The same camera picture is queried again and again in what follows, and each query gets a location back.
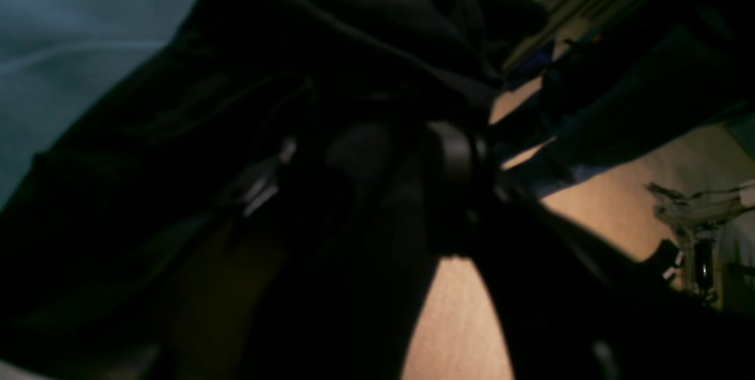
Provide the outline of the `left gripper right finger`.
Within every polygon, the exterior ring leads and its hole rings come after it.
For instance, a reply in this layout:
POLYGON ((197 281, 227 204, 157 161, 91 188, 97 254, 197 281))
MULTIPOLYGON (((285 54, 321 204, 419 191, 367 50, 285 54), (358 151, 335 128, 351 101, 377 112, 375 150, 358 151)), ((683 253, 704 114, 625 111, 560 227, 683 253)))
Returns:
POLYGON ((429 249, 471 259, 517 379, 752 379, 753 318, 697 304, 509 181, 486 140, 422 136, 429 249))

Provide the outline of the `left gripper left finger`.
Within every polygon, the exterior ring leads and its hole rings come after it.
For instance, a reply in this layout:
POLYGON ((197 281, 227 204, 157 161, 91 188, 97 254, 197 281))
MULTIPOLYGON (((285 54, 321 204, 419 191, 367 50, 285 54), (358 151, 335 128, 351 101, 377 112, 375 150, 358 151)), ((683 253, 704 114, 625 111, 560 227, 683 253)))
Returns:
POLYGON ((421 125, 353 123, 249 221, 200 235, 156 308, 151 379, 398 379, 437 260, 421 125))

